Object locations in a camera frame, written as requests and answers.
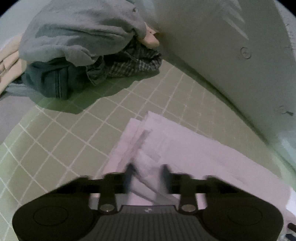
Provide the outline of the white cloth garment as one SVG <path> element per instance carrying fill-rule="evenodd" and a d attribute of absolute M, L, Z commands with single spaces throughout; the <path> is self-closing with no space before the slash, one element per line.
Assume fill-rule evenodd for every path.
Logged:
<path fill-rule="evenodd" d="M 295 191 L 272 172 L 235 149 L 189 130 L 153 112 L 143 120 L 132 118 L 112 149 L 103 173 L 121 172 L 132 163 L 137 169 L 131 193 L 120 204 L 176 205 L 179 197 L 168 194 L 161 180 L 161 167 L 195 179 L 216 177 L 279 209 L 283 227 L 277 240 L 295 238 L 288 228 L 295 223 Z"/>

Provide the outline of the translucent plastic storage bag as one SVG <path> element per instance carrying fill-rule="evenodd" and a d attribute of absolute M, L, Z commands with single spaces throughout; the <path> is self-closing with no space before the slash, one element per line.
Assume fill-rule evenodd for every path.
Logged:
<path fill-rule="evenodd" d="M 282 128 L 295 139 L 295 118 L 278 113 L 295 111 L 295 61 L 273 1 L 133 4 L 160 30 L 165 61 L 205 80 L 276 148 Z"/>

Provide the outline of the dark plaid shirt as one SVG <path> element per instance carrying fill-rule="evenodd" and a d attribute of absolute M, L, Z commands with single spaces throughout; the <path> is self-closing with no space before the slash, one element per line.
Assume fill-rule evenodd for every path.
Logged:
<path fill-rule="evenodd" d="M 86 73 L 93 85 L 109 78 L 129 77 L 139 73 L 155 72 L 162 64 L 161 53 L 149 49 L 136 37 L 115 54 L 100 56 L 86 67 Z"/>

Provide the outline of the dark blue jeans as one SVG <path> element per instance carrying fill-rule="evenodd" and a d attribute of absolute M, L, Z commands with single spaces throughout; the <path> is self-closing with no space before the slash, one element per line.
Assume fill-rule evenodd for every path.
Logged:
<path fill-rule="evenodd" d="M 62 100 L 69 99 L 73 93 L 98 85 L 106 78 L 105 63 L 101 57 L 93 65 L 78 67 L 65 58 L 34 62 L 27 66 L 21 76 L 24 85 L 45 97 Z"/>

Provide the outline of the grey sweatshirt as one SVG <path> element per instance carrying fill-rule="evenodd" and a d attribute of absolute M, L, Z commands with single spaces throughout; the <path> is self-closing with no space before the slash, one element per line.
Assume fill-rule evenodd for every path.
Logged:
<path fill-rule="evenodd" d="M 31 63 L 65 58 L 88 66 L 146 33 L 132 1 L 50 1 L 30 22 L 18 51 Z"/>

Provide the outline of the beige folded garment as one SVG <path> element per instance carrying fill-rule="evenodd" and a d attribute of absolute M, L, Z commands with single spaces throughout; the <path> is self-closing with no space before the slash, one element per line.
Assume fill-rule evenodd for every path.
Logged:
<path fill-rule="evenodd" d="M 155 37 L 156 31 L 149 26 L 146 27 L 146 36 L 143 39 L 137 38 L 149 49 L 159 46 L 159 41 Z M 15 95 L 29 95 L 36 90 L 24 85 L 21 76 L 31 63 L 19 57 L 18 48 L 20 46 L 21 35 L 13 37 L 1 49 L 1 93 L 10 92 Z"/>

